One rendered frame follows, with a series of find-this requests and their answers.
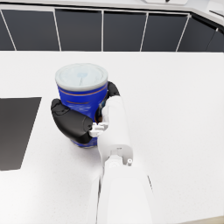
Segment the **blue can with silver lid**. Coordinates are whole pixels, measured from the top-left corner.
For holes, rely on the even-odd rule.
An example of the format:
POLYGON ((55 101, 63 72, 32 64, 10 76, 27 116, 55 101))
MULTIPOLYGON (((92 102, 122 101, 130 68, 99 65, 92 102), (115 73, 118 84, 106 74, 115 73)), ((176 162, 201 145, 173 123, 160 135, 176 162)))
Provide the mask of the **blue can with silver lid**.
POLYGON ((93 147, 89 135, 100 119, 107 98, 108 73, 97 65, 81 63, 62 67, 55 74, 59 99, 52 101, 52 117, 59 130, 80 147, 93 147))

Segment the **dark grey square mat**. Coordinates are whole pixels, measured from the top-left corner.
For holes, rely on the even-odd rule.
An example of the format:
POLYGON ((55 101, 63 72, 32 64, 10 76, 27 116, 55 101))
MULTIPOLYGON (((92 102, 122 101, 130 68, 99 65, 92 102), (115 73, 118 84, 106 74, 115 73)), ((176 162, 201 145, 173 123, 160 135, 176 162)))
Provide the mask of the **dark grey square mat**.
POLYGON ((41 98, 0 98, 0 171, 21 168, 41 98))

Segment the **dark cabinet panels with white frame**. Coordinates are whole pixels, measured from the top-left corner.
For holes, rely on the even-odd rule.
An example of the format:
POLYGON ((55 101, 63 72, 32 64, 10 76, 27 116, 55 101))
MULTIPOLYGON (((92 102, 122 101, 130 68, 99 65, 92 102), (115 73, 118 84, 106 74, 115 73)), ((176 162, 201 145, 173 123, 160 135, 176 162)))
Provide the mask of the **dark cabinet panels with white frame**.
POLYGON ((193 13, 0 9, 0 51, 224 53, 224 27, 193 13))

